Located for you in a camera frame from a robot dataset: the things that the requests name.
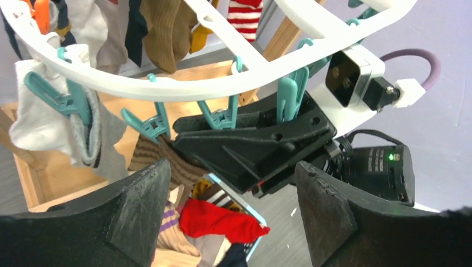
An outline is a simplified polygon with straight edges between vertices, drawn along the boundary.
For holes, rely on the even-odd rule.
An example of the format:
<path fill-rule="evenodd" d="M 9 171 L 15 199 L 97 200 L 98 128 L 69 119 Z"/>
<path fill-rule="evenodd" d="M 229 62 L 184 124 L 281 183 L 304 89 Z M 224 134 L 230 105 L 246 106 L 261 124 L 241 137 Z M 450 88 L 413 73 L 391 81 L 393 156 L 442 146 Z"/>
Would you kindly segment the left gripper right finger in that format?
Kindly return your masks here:
<path fill-rule="evenodd" d="M 431 212 L 396 204 L 296 165 L 312 266 L 470 266 L 471 208 Z"/>

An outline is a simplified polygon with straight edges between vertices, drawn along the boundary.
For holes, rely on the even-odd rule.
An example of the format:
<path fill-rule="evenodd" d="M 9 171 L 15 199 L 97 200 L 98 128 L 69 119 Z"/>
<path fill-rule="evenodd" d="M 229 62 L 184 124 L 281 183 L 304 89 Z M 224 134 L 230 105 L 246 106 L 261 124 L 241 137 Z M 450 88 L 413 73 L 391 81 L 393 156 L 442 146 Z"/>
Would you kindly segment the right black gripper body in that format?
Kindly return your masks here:
<path fill-rule="evenodd" d="M 273 93 L 254 103 L 259 119 L 270 130 L 275 148 L 264 158 L 263 167 L 270 171 L 254 186 L 255 196 L 274 194 L 283 187 L 295 185 L 295 166 L 307 161 L 323 169 L 325 162 L 341 152 L 334 142 L 337 129 L 319 104 L 305 93 L 298 115 L 291 121 L 276 123 L 277 97 Z"/>

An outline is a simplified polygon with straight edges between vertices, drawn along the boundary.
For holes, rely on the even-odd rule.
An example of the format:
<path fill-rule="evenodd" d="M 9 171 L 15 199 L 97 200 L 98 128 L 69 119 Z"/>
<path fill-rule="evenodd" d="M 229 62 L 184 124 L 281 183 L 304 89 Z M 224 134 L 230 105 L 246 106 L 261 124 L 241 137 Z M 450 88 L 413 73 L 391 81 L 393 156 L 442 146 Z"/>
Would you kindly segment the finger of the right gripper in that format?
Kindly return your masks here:
<path fill-rule="evenodd" d="M 185 116 L 177 119 L 173 129 L 179 134 L 197 131 L 260 131 L 287 132 L 291 127 L 303 123 L 303 115 L 310 112 L 310 102 L 303 101 L 297 116 L 281 123 L 277 122 L 275 101 L 257 101 L 247 106 L 211 111 L 205 101 L 198 101 L 200 115 Z"/>
<path fill-rule="evenodd" d="M 300 117 L 280 125 L 186 132 L 174 147 L 243 193 L 292 170 L 336 135 L 329 120 Z"/>

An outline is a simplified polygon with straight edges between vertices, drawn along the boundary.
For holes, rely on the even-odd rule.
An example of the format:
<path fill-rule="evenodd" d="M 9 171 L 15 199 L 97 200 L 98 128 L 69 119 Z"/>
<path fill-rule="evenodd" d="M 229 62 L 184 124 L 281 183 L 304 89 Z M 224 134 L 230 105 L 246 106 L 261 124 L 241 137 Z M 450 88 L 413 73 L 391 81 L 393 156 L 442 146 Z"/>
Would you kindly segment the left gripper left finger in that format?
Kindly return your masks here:
<path fill-rule="evenodd" d="M 1 265 L 150 266 L 170 178 L 159 160 L 45 212 L 1 216 Z"/>

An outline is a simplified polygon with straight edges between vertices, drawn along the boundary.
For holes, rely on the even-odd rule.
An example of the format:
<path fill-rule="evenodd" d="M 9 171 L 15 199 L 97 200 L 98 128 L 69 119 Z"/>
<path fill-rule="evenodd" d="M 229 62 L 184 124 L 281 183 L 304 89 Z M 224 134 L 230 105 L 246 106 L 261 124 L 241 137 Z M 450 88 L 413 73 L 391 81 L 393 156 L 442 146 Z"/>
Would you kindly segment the teal clothes clip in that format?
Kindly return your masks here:
<path fill-rule="evenodd" d="M 298 116 L 308 78 L 309 69 L 305 66 L 278 80 L 277 124 Z"/>

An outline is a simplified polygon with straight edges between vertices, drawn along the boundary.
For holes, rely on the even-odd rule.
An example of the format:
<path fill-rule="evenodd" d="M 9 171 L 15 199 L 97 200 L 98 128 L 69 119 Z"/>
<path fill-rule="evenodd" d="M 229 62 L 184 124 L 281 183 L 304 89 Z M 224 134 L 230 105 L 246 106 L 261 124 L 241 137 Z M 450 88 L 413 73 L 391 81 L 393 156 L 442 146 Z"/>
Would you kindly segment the white oval clip hanger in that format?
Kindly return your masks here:
<path fill-rule="evenodd" d="M 189 1 L 199 22 L 211 29 L 244 65 L 242 73 L 231 74 L 230 61 L 192 67 L 161 76 L 155 82 L 102 72 L 81 63 L 60 60 L 56 50 L 35 28 L 23 1 L 2 1 L 1 9 L 29 50 L 51 70 L 86 87 L 123 98 L 164 102 L 190 102 L 238 95 L 262 87 L 310 63 L 334 54 L 397 22 L 407 15 L 414 1 L 367 1 L 377 14 L 359 26 L 349 26 L 315 1 L 278 1 L 292 24 L 314 39 L 314 44 L 265 59 L 207 1 Z"/>

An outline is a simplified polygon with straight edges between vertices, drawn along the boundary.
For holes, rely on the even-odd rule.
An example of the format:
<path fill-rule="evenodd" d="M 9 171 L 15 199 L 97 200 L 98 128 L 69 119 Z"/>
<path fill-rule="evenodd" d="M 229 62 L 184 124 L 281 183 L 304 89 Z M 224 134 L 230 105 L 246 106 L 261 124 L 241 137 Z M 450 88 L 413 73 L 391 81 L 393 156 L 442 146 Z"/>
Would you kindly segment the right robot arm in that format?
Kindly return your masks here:
<path fill-rule="evenodd" d="M 321 108 L 305 93 L 296 118 L 277 123 L 276 96 L 240 107 L 235 128 L 212 129 L 204 116 L 174 122 L 173 147 L 238 193 L 257 198 L 296 183 L 296 164 L 305 161 L 365 192 L 413 206 L 415 177 L 411 154 L 399 140 L 362 130 L 387 146 L 353 147 L 354 133 L 340 136 Z"/>

